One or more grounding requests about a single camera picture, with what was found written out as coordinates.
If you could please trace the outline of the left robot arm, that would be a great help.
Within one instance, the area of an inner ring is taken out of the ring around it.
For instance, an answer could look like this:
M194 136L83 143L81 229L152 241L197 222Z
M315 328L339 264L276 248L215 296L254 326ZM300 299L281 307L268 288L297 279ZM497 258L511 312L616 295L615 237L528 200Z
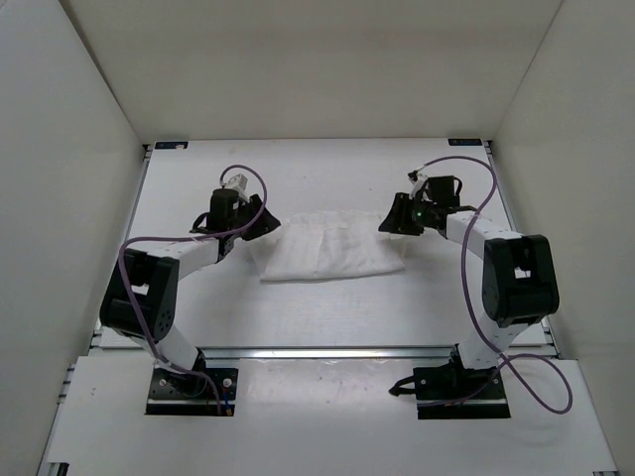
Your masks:
M135 249L141 238L126 242L100 306L101 323L147 349L184 394L201 392L204 357L175 325L179 281L221 262L237 239L251 241L280 226L259 195L216 189L209 210L194 220L192 237L147 237L162 245L156 252Z

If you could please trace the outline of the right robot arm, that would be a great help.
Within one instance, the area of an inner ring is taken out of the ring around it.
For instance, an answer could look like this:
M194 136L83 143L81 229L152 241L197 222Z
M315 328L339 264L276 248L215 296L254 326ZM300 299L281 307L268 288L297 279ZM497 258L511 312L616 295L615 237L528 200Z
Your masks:
M478 371L496 367L518 335L558 309L551 247L542 235L508 230L462 205L462 181L455 176L411 172L408 178L412 190L395 194L378 230L406 236L435 230L461 246L462 264L468 254L482 262L483 313L471 319L474 331L455 346L456 365L444 373L448 391L467 397L480 385Z

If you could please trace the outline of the white pleated skirt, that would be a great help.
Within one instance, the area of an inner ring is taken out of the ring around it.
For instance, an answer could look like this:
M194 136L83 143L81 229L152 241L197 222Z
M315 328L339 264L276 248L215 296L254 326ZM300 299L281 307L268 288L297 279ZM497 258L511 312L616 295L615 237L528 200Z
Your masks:
M357 210L301 213L248 243L264 283L359 279L405 269L405 240L378 230L382 216Z

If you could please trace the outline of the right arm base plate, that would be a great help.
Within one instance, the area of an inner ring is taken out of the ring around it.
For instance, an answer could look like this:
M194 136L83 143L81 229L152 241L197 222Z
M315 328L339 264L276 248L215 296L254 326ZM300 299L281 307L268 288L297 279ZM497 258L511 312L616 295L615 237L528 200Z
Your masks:
M414 396L419 420L507 419L511 417L502 378L494 368L468 370L457 362L416 367L389 394Z

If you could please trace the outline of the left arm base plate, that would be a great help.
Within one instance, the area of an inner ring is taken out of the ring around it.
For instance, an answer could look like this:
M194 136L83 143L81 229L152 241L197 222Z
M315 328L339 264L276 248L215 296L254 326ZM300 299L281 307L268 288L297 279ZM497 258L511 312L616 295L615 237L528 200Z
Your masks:
M233 417L239 369L207 366L203 372L216 386L217 394L205 378L177 374L156 366L149 385L145 414Z

